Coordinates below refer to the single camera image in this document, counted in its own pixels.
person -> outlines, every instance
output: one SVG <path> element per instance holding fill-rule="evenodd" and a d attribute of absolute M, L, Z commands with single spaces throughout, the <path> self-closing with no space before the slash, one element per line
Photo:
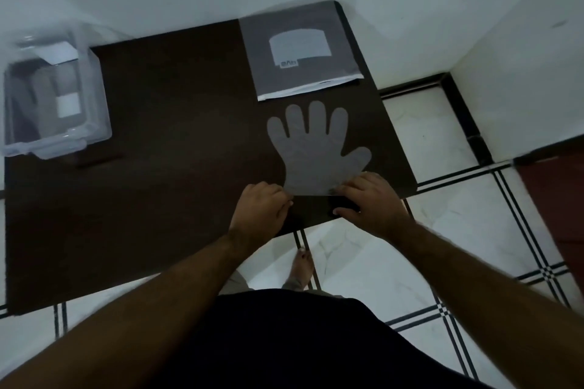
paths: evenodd
<path fill-rule="evenodd" d="M 379 175 L 364 172 L 338 192 L 360 212 L 335 212 L 395 246 L 517 387 L 584 387 L 579 315 L 417 224 Z M 486 387 L 414 348 L 361 302 L 302 292 L 308 253 L 284 289 L 237 284 L 237 267 L 280 230 L 292 199 L 281 186 L 247 186 L 223 237 L 98 310 L 0 387 Z"/>

table top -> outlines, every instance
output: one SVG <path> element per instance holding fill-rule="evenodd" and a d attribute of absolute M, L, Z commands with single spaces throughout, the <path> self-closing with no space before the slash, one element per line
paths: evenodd
<path fill-rule="evenodd" d="M 290 104 L 349 114 L 343 148 L 400 196 L 416 181 L 349 24 L 363 80 L 258 102 L 237 20 L 93 49 L 111 139 L 51 160 L 6 159 L 6 281 L 12 314 L 154 274 L 226 232 L 249 183 L 283 184 L 266 131 Z M 297 197 L 284 232 L 332 219 L 327 197 Z"/>

transparent glove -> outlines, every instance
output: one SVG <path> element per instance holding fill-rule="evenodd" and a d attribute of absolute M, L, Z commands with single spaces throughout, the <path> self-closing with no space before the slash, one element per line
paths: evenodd
<path fill-rule="evenodd" d="M 371 151 L 365 147 L 340 155 L 349 124 L 343 108 L 333 111 L 328 133 L 325 105 L 319 101 L 308 107 L 308 133 L 298 105 L 286 108 L 286 122 L 289 137 L 278 117 L 267 121 L 267 134 L 286 165 L 284 189 L 290 194 L 334 194 L 335 187 L 358 175 L 371 160 Z"/>

grey pants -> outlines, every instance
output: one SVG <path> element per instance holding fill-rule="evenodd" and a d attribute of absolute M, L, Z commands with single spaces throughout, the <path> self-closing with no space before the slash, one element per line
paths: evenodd
<path fill-rule="evenodd" d="M 291 291 L 303 291 L 301 284 L 296 279 L 288 279 L 283 285 L 282 289 L 288 289 Z M 252 291 L 248 286 L 248 282 L 245 281 L 243 275 L 241 275 L 238 271 L 235 271 L 231 274 L 231 277 L 227 280 L 223 289 L 219 291 L 219 295 L 228 295 L 228 294 L 237 294 L 239 292 L 246 292 Z M 343 298 L 341 296 L 332 295 L 325 291 L 320 291 L 318 289 L 307 289 L 304 292 L 310 292 L 311 294 L 322 295 L 325 297 L 338 297 Z"/>

white tile floor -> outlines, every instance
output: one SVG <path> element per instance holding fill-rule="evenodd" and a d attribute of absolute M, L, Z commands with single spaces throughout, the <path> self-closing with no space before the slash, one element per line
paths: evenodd
<path fill-rule="evenodd" d="M 517 172 L 504 164 L 491 167 L 492 172 L 474 169 L 476 160 L 444 92 L 432 88 L 390 98 L 384 104 L 418 183 L 424 183 L 407 200 L 415 218 L 536 291 L 584 314 L 584 298 Z M 464 172 L 433 181 L 457 171 Z M 307 228 L 305 235 L 323 290 L 358 298 L 445 366 L 497 389 L 513 387 L 393 247 L 343 220 Z M 276 238 L 239 271 L 254 289 L 281 287 L 296 249 L 293 234 Z M 4 274 L 4 261 L 0 272 Z M 0 319 L 0 376 L 50 344 L 66 327 L 75 326 L 141 282 L 77 298 L 66 307 L 61 304 L 21 317 L 4 315 Z M 4 295 L 3 282 L 0 304 Z"/>

